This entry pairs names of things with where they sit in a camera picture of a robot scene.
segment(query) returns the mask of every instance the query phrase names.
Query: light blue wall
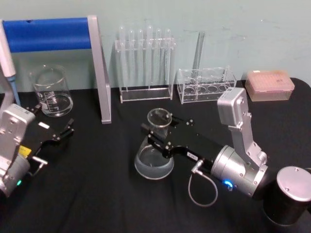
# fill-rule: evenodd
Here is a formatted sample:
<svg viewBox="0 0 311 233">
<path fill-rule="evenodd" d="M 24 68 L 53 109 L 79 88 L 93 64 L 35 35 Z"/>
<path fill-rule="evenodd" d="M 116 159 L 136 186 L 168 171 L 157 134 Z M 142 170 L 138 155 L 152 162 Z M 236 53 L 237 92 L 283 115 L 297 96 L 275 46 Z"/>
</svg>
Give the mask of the light blue wall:
<svg viewBox="0 0 311 233">
<path fill-rule="evenodd" d="M 4 20 L 56 17 L 99 18 L 110 80 L 116 85 L 111 51 L 120 25 L 170 28 L 178 50 L 175 69 L 191 68 L 198 31 L 206 31 L 201 67 L 231 65 L 237 78 L 253 69 L 285 69 L 311 84 L 311 2 L 306 0 L 1 0 Z M 18 89 L 41 63 L 67 68 L 71 89 L 90 88 L 90 51 L 15 54 Z"/>
</svg>

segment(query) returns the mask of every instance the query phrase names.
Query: test tube rack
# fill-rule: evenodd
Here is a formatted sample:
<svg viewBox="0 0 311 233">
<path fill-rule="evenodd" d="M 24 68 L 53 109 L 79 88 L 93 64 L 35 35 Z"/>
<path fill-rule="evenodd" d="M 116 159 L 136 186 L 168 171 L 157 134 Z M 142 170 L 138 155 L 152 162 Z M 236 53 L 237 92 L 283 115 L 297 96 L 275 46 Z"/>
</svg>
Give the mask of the test tube rack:
<svg viewBox="0 0 311 233">
<path fill-rule="evenodd" d="M 236 82 L 229 66 L 179 69 L 177 74 L 177 89 L 182 104 L 218 100 L 229 87 L 235 87 Z"/>
<path fill-rule="evenodd" d="M 134 100 L 173 99 L 175 40 L 167 29 L 152 26 L 120 27 L 115 41 L 121 103 Z"/>
</svg>

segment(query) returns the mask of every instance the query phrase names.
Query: gray cable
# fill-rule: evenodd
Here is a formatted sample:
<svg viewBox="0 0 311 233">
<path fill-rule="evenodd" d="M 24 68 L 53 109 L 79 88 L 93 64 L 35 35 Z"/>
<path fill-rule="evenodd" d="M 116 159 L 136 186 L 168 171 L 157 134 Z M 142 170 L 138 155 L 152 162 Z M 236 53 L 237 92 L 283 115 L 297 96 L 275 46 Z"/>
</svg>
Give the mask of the gray cable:
<svg viewBox="0 0 311 233">
<path fill-rule="evenodd" d="M 217 201 L 217 198 L 218 198 L 218 189 L 217 189 L 217 186 L 216 186 L 215 182 L 214 182 L 210 177 L 208 177 L 208 176 L 206 176 L 206 175 L 204 175 L 204 174 L 199 174 L 199 175 L 202 176 L 203 178 L 207 179 L 208 181 L 210 181 L 211 184 L 214 186 L 214 188 L 215 188 L 215 198 L 214 198 L 214 200 L 213 200 L 211 203 L 209 203 L 209 204 L 200 204 L 200 203 L 198 203 L 198 202 L 196 202 L 196 201 L 194 200 L 194 198 L 193 198 L 192 195 L 191 195 L 191 191 L 190 191 L 190 185 L 191 185 L 191 180 L 192 180 L 192 174 L 191 174 L 191 176 L 190 176 L 190 178 L 189 178 L 189 183 L 188 183 L 188 193 L 189 193 L 189 197 L 190 197 L 190 199 L 193 201 L 193 203 L 196 204 L 196 205 L 198 205 L 198 206 L 201 206 L 201 207 L 210 207 L 210 206 L 212 206 L 212 205 Z"/>
</svg>

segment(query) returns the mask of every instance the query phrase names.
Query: erlenmeyer flask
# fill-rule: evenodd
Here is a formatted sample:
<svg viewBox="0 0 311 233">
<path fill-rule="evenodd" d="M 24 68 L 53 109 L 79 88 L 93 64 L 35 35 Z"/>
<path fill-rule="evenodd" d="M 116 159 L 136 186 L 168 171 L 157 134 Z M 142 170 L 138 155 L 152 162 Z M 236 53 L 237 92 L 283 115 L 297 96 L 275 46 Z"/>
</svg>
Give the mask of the erlenmeyer flask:
<svg viewBox="0 0 311 233">
<path fill-rule="evenodd" d="M 147 119 L 150 129 L 165 139 L 168 127 L 172 122 L 171 114 L 163 108 L 155 108 L 148 113 Z M 164 158 L 161 152 L 148 144 L 148 138 L 146 137 L 135 158 L 137 172 L 147 179 L 159 180 L 169 175 L 173 167 L 173 158 Z"/>
</svg>

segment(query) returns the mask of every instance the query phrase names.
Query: blue led light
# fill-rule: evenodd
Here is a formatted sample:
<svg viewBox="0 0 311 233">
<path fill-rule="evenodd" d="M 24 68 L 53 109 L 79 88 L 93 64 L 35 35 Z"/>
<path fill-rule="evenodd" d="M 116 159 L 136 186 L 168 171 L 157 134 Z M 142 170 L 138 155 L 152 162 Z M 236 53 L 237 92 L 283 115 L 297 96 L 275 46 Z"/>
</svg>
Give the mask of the blue led light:
<svg viewBox="0 0 311 233">
<path fill-rule="evenodd" d="M 233 188 L 233 184 L 229 180 L 224 180 L 223 183 L 230 188 Z"/>
</svg>

